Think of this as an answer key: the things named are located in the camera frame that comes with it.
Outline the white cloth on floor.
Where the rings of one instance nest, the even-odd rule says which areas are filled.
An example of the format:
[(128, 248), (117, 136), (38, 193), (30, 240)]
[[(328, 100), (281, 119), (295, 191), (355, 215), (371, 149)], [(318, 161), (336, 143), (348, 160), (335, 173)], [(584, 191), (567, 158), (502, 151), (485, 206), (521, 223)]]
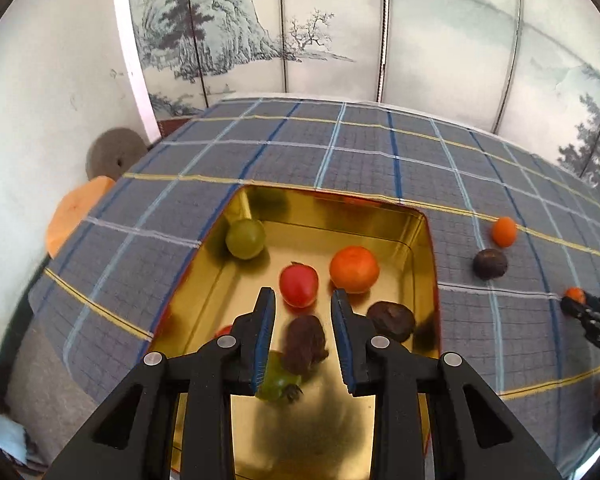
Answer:
[(0, 414), (0, 449), (18, 465), (27, 466), (28, 447), (26, 430), (9, 416)]

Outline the red gold tin box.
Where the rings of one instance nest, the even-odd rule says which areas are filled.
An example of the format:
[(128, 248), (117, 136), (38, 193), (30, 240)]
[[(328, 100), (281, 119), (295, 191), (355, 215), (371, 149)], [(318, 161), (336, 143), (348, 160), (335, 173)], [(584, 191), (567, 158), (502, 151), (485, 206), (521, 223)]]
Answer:
[[(246, 186), (228, 202), (189, 263), (151, 347), (166, 356), (198, 350), (251, 311), (262, 288), (275, 294), (271, 347), (284, 348), (286, 326), (301, 315), (330, 327), (329, 267), (344, 248), (362, 258), (373, 284), (350, 297), (358, 313), (378, 301), (414, 313), (407, 349), (440, 352), (434, 246), (425, 215), (400, 205), (342, 194)], [(375, 402), (355, 398), (336, 353), (299, 380), (278, 372), (262, 398), (235, 396), (235, 474), (239, 479), (365, 479), (370, 474)]]

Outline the large orange mandarin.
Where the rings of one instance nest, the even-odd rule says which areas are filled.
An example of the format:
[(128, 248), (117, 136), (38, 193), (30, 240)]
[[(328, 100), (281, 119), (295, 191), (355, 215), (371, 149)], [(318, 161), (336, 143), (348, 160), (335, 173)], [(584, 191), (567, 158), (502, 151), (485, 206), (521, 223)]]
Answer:
[(379, 263), (372, 252), (362, 246), (340, 249), (329, 263), (329, 276), (336, 288), (348, 294), (365, 294), (379, 278)]

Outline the green tomato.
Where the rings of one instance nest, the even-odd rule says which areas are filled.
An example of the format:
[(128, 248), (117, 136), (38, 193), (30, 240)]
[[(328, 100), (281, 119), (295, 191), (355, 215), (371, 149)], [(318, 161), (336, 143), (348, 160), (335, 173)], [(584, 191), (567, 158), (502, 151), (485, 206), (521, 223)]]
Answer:
[(266, 402), (297, 402), (302, 397), (302, 377), (288, 372), (283, 366), (282, 354), (271, 351), (268, 354), (265, 374), (256, 397)]
[(235, 258), (240, 260), (256, 258), (265, 246), (264, 227), (258, 220), (238, 220), (228, 229), (225, 245)]

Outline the plaid grey tablecloth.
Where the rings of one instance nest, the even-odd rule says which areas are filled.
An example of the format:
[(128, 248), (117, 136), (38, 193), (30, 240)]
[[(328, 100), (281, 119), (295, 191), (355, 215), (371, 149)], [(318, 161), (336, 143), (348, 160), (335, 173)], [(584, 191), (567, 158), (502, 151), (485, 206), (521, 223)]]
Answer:
[[(117, 180), (50, 260), (30, 303), (95, 401), (154, 350), (189, 263), (246, 186), (422, 212), (434, 246), (439, 354), (460, 354), (563, 476), (600, 443), (592, 428), (600, 350), (559, 307), (571, 286), (600, 296), (600, 192), (497, 136), (336, 101), (215, 104)], [(491, 238), (500, 217), (517, 223), (509, 248)], [(501, 278), (472, 270), (486, 248), (506, 255)]]

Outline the painted folding screen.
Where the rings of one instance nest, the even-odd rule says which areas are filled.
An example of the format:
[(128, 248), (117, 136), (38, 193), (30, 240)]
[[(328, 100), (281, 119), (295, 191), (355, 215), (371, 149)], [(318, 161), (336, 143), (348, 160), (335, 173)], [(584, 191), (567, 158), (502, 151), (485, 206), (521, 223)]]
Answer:
[(160, 117), (243, 93), (379, 102), (475, 127), (600, 192), (592, 0), (128, 0)]

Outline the red tomato with calyx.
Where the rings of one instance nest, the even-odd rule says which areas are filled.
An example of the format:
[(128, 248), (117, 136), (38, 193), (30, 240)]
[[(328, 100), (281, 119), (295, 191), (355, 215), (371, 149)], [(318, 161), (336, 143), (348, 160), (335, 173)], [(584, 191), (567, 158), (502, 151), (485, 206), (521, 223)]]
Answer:
[(280, 271), (278, 286), (286, 304), (295, 309), (305, 309), (314, 304), (320, 279), (312, 266), (292, 262)]

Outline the dark passion fruit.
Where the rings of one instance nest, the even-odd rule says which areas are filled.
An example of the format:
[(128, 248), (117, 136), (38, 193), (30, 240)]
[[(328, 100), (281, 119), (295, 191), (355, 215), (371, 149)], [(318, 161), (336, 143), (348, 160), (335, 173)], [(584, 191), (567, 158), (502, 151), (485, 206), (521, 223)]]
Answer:
[(475, 255), (472, 260), (472, 270), (480, 280), (495, 280), (507, 272), (508, 260), (504, 252), (499, 249), (486, 248)]
[(414, 313), (404, 304), (376, 301), (366, 311), (376, 333), (403, 344), (412, 336), (416, 326)]

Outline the red oval tomato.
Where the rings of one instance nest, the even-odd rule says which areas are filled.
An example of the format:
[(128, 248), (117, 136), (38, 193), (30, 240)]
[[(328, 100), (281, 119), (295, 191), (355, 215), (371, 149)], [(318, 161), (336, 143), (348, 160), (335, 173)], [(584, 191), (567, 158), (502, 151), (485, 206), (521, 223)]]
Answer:
[(232, 324), (223, 326), (215, 333), (215, 335), (214, 335), (215, 338), (220, 338), (222, 336), (229, 335), (230, 332), (232, 331), (232, 328), (233, 328)]

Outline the small orange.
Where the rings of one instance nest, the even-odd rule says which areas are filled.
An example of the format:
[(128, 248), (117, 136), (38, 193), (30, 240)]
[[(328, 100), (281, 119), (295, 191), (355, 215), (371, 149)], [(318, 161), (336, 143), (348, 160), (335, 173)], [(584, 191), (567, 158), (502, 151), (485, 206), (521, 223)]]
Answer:
[(300, 315), (285, 328), (283, 367), (289, 373), (306, 376), (329, 355), (326, 336), (320, 319), (313, 315)]

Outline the orange stool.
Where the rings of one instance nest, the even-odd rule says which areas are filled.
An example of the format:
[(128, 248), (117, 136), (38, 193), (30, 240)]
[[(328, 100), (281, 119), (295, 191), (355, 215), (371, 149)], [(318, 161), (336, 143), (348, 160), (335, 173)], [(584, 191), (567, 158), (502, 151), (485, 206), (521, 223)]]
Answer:
[(45, 232), (45, 247), (52, 258), (58, 255), (71, 234), (113, 186), (114, 179), (98, 176), (62, 198)]

